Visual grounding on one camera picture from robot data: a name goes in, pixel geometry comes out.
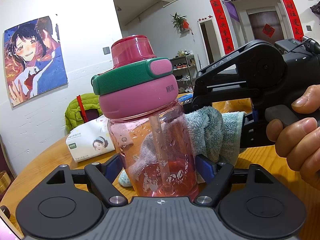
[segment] red strap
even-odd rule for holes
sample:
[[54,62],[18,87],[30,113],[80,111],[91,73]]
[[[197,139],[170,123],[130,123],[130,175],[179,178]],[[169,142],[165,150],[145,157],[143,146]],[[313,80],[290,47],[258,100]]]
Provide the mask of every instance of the red strap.
[[83,104],[82,104],[82,100],[81,100],[81,96],[77,96],[77,100],[78,100],[78,104],[80,106],[80,110],[81,110],[81,114],[82,114],[82,118],[83,118],[83,121],[84,122],[87,122],[88,119],[87,119],[87,115],[85,114],[85,110],[84,110],[84,107],[83,107]]

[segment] blue package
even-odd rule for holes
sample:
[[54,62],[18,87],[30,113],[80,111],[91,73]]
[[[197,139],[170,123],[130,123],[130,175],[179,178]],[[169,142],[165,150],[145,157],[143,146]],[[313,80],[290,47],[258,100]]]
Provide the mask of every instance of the blue package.
[[186,95],[184,95],[182,97],[179,97],[178,100],[181,103],[181,102],[183,102],[183,101],[185,101],[185,100],[187,100],[189,98],[192,98],[192,96],[193,96],[193,93],[189,93],[189,94],[186,94]]

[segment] gold object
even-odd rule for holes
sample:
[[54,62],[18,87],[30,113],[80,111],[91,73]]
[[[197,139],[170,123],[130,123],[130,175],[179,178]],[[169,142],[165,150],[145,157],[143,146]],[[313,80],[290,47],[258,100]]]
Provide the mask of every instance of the gold object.
[[0,172],[0,194],[3,193],[10,185],[11,179],[6,171]]

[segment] hand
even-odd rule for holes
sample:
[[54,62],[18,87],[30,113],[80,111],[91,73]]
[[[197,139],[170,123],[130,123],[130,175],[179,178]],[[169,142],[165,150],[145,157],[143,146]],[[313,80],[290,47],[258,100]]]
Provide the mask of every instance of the hand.
[[20,79],[18,80],[18,87],[19,89],[17,88],[14,81],[12,81],[12,86],[9,86],[10,98],[12,100],[13,106],[16,106],[22,103],[23,101],[26,101],[30,97],[31,90],[29,90],[25,95],[22,90]]
[[[303,96],[292,103],[300,114],[310,114],[320,107],[320,85],[309,87]],[[290,169],[299,171],[301,178],[320,190],[320,127],[314,118],[306,118],[283,129],[278,119],[267,126],[267,136],[276,142],[276,152],[287,158]]]

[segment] silver screw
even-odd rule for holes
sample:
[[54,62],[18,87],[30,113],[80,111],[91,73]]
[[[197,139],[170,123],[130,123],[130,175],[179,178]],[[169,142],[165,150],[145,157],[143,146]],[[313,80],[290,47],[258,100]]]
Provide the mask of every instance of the silver screw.
[[122,204],[125,201],[125,198],[122,196],[113,196],[109,198],[109,201],[113,204]]
[[197,202],[201,203],[201,204],[208,204],[212,201],[212,198],[210,198],[209,196],[200,196],[197,197]]

